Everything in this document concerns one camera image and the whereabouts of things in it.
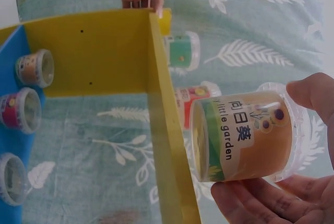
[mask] green label stripe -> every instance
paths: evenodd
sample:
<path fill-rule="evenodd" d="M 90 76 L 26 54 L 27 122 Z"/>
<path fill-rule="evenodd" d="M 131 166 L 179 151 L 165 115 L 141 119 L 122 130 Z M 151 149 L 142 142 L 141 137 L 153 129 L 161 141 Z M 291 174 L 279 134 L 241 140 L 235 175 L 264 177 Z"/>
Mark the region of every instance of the green label stripe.
<path fill-rule="evenodd" d="M 209 177 L 211 181 L 223 181 L 224 173 L 220 164 L 220 125 L 217 122 L 218 111 L 214 109 L 213 102 L 202 101 L 202 106 L 207 121 L 209 137 Z"/>
<path fill-rule="evenodd" d="M 171 66 L 180 68 L 190 67 L 192 54 L 192 45 L 189 36 L 175 36 L 174 42 L 170 42 Z"/>

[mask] red cup label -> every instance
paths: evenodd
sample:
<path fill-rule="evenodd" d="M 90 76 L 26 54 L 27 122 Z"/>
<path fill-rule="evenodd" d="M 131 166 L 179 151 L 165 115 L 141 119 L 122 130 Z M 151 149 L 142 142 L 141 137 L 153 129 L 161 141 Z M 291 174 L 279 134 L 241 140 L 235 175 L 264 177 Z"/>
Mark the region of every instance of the red cup label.
<path fill-rule="evenodd" d="M 0 121 L 8 128 L 21 128 L 17 93 L 0 97 Z"/>
<path fill-rule="evenodd" d="M 206 86 L 177 88 L 175 100 L 183 129 L 189 129 L 190 107 L 194 100 L 209 98 L 210 91 Z"/>

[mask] fabric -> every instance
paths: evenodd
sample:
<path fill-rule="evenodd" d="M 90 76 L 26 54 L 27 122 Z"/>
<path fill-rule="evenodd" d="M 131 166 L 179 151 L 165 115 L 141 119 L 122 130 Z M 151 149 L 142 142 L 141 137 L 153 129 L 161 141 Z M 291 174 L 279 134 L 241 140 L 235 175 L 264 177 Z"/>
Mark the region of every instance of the fabric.
<path fill-rule="evenodd" d="M 174 86 L 223 95 L 334 74 L 334 0 L 165 0 L 173 34 L 200 39 L 198 68 L 171 68 Z M 118 8 L 120 0 L 17 0 L 21 20 Z M 47 100 L 32 148 L 24 224 L 161 223 L 145 95 Z M 311 150 L 299 173 L 332 174 L 326 128 L 309 112 Z M 185 133 L 185 146 L 190 149 Z M 224 222 L 210 184 L 194 179 L 203 223 Z"/>

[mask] clear plastic lid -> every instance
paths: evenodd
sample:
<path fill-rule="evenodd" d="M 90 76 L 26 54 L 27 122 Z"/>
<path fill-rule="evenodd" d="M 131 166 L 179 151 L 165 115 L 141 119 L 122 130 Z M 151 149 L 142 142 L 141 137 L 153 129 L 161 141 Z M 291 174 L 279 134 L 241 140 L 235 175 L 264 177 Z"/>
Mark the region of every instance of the clear plastic lid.
<path fill-rule="evenodd" d="M 54 78 L 54 61 L 49 50 L 37 51 L 37 69 L 40 77 L 39 87 L 45 88 L 51 85 Z"/>
<path fill-rule="evenodd" d="M 200 41 L 198 34 L 195 32 L 186 31 L 185 33 L 190 37 L 190 43 L 192 45 L 192 61 L 190 66 L 186 69 L 187 71 L 193 71 L 198 68 L 200 62 Z"/>
<path fill-rule="evenodd" d="M 273 182 L 284 180 L 298 171 L 309 151 L 311 143 L 311 123 L 307 109 L 296 104 L 288 95 L 285 85 L 267 82 L 262 84 L 257 91 L 275 91 L 284 100 L 288 108 L 292 128 L 292 147 L 288 163 L 282 171 L 268 176 Z"/>
<path fill-rule="evenodd" d="M 28 192 L 27 172 L 21 159 L 11 153 L 0 157 L 0 197 L 11 206 L 21 205 Z"/>
<path fill-rule="evenodd" d="M 206 86 L 209 89 L 211 97 L 221 96 L 221 91 L 217 84 L 209 81 L 202 81 L 201 86 Z"/>
<path fill-rule="evenodd" d="M 42 106 L 37 92 L 31 88 L 22 88 L 18 94 L 18 115 L 21 131 L 34 133 L 41 124 Z"/>

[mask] sunflower illustration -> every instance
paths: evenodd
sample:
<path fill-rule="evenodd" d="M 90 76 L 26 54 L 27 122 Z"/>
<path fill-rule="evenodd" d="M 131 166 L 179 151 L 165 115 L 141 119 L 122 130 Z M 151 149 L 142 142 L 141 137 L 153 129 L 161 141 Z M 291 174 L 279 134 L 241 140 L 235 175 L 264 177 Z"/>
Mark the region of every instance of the sunflower illustration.
<path fill-rule="evenodd" d="M 218 168 L 217 166 L 209 167 L 209 175 L 216 175 L 217 173 L 221 172 L 221 168 Z"/>
<path fill-rule="evenodd" d="M 224 180 L 223 171 L 218 166 L 210 166 L 208 175 L 209 175 L 210 181 L 223 181 Z"/>

